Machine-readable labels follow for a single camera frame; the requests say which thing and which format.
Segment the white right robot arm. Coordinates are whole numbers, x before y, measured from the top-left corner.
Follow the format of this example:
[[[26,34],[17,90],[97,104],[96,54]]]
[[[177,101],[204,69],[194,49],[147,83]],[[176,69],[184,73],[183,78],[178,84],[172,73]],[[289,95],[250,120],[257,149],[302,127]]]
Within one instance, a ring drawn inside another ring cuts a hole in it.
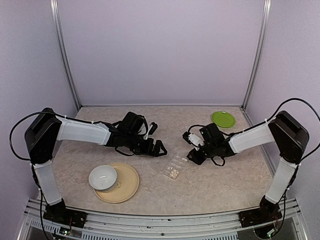
[[[270,120],[232,133],[228,137],[224,136],[215,123],[201,125],[199,132],[200,136],[189,130],[182,135],[193,146],[187,158],[197,165],[216,157],[225,160],[255,147],[263,148],[270,159],[278,153],[278,161],[270,160],[275,169],[270,187],[263,197],[267,202],[255,212],[260,222],[268,221],[276,212],[274,205],[290,187],[294,174],[301,165],[310,140],[307,129],[291,114],[282,110]]]

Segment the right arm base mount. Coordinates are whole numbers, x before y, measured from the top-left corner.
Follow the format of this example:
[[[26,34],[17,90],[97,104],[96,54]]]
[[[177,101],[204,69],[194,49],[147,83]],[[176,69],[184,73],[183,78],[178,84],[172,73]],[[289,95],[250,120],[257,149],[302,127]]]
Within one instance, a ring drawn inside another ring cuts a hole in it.
[[[260,225],[281,219],[282,213],[278,203],[272,203],[263,196],[259,207],[240,211],[239,221],[242,228]]]

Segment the clear plastic pill organizer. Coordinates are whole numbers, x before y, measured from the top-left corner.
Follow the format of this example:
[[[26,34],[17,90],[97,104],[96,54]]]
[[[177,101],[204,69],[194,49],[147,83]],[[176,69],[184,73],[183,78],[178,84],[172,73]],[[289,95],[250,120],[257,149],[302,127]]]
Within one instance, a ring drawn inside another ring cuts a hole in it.
[[[175,153],[164,166],[161,173],[172,180],[176,180],[185,170],[187,162],[188,159],[186,156],[183,156],[180,153]]]

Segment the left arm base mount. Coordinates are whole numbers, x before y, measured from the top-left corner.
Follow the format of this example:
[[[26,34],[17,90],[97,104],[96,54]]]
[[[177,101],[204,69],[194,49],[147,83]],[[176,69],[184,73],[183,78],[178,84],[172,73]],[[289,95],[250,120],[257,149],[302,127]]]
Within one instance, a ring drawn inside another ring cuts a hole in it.
[[[87,213],[69,209],[65,206],[47,205],[43,218],[54,223],[82,229],[87,219]]]

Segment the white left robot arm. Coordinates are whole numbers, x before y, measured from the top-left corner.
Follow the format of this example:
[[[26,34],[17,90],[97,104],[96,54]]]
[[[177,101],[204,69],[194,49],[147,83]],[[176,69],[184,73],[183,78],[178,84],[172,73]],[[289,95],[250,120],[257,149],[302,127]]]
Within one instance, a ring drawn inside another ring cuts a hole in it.
[[[62,205],[63,197],[52,167],[57,144],[62,148],[104,147],[128,157],[158,158],[168,153],[161,140],[152,138],[158,125],[148,123],[143,115],[132,111],[114,123],[76,119],[60,115],[48,107],[34,116],[24,133],[29,161],[41,195],[51,206],[50,214],[61,223],[70,218],[70,211]]]

